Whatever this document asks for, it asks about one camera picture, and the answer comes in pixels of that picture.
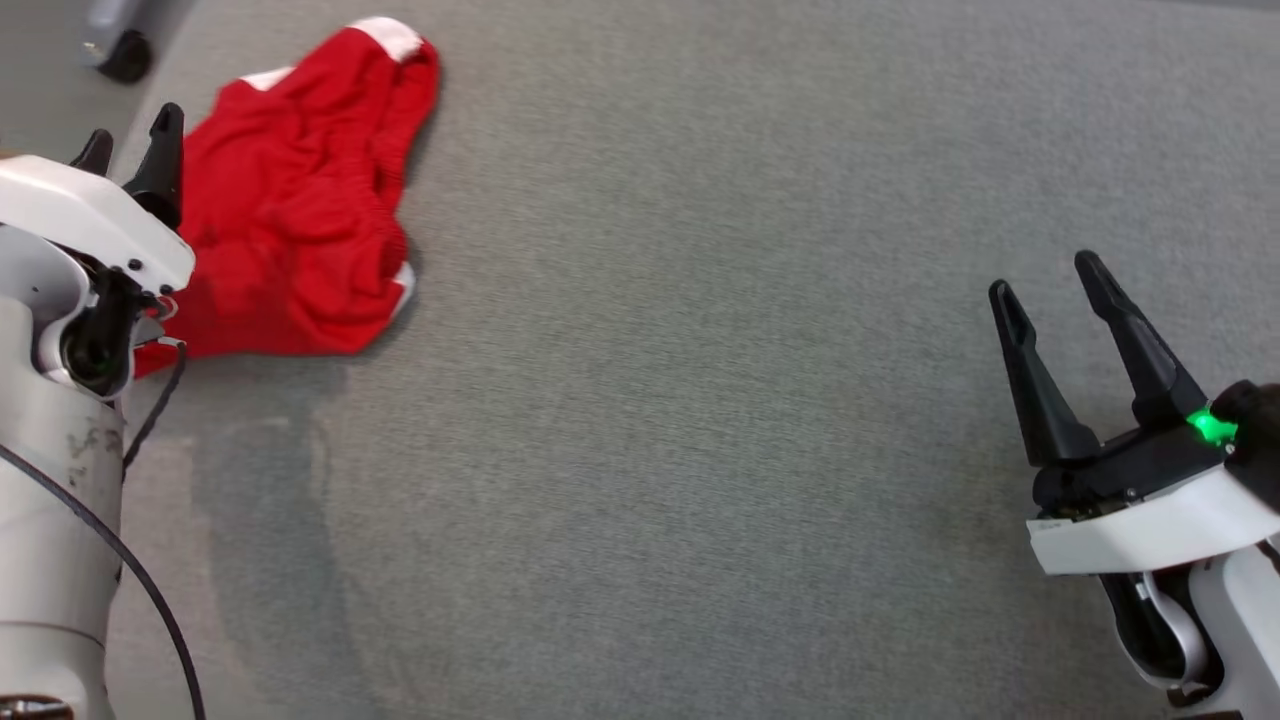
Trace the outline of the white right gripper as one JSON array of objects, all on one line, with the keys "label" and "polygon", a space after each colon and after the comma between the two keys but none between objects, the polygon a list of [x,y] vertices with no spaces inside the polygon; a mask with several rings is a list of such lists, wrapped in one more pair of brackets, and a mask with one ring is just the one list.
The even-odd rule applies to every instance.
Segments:
[{"label": "white right gripper", "polygon": [[1110,329],[1139,427],[1106,443],[1080,423],[1037,350],[1005,279],[988,288],[1028,462],[1038,474],[1032,551],[1051,577],[1155,571],[1280,534],[1280,493],[1249,480],[1239,421],[1204,391],[1097,252],[1075,254],[1089,305]]}]

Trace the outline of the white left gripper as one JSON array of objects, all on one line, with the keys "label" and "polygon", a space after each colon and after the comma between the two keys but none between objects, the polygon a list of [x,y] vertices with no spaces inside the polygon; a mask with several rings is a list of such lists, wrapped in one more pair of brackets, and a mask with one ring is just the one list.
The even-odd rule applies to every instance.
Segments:
[{"label": "white left gripper", "polygon": [[165,102],[148,146],[123,184],[109,173],[114,138],[95,129],[69,167],[46,158],[0,158],[0,223],[120,268],[142,290],[188,286],[196,258],[174,231],[183,214],[186,114]]}]

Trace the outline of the red shorts with white stripe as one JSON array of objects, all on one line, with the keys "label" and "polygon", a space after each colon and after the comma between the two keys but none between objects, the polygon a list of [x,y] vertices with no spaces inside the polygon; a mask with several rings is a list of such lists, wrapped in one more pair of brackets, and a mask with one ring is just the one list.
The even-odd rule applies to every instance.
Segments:
[{"label": "red shorts with white stripe", "polygon": [[189,359],[355,355],[390,327],[415,286],[396,211],[439,85],[420,32],[369,17],[221,88],[184,141],[196,265],[164,325]]}]

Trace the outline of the grey leg with black caster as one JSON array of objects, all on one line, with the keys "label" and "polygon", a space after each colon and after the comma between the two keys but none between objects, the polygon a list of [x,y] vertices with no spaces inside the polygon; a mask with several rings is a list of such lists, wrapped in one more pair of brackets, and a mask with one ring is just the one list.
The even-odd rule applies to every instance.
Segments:
[{"label": "grey leg with black caster", "polygon": [[77,53],[111,82],[132,86],[154,61],[152,45],[141,29],[151,0],[88,0]]}]

